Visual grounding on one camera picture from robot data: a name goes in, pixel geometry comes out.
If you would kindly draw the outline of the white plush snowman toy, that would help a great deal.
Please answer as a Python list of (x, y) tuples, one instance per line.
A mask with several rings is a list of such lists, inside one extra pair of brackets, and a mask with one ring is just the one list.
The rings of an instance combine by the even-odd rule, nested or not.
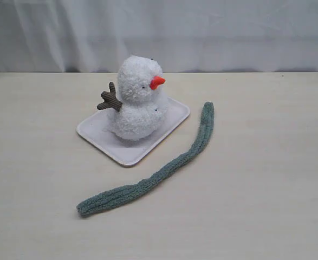
[(116, 86), (101, 93), (97, 110), (110, 109), (108, 129), (124, 140), (137, 141), (155, 132), (168, 114), (163, 69), (152, 58), (132, 55), (118, 70)]

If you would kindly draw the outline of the green knitted scarf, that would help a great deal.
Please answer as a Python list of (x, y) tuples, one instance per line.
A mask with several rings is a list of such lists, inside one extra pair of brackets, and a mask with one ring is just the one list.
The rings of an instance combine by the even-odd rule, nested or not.
[(212, 137), (214, 126), (215, 108), (212, 102), (207, 101), (202, 107), (196, 138), (188, 151), (180, 154), (150, 177), (142, 179), (136, 184), (103, 191), (80, 202), (76, 206), (77, 213), (80, 217), (87, 218), (127, 205), (147, 195), (205, 150)]

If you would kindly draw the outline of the white backdrop curtain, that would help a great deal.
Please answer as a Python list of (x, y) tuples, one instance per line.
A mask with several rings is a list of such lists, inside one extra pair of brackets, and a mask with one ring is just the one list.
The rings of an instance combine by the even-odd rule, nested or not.
[(0, 72), (318, 72), (318, 1), (0, 1)]

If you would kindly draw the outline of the white rectangular tray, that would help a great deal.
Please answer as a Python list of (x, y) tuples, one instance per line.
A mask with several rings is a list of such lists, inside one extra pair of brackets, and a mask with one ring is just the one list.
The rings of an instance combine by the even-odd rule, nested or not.
[(80, 122), (78, 135), (122, 166), (133, 166), (166, 139), (190, 115), (190, 108), (169, 98), (168, 115), (163, 124), (151, 135), (138, 141), (119, 138), (110, 132), (110, 112), (98, 111)]

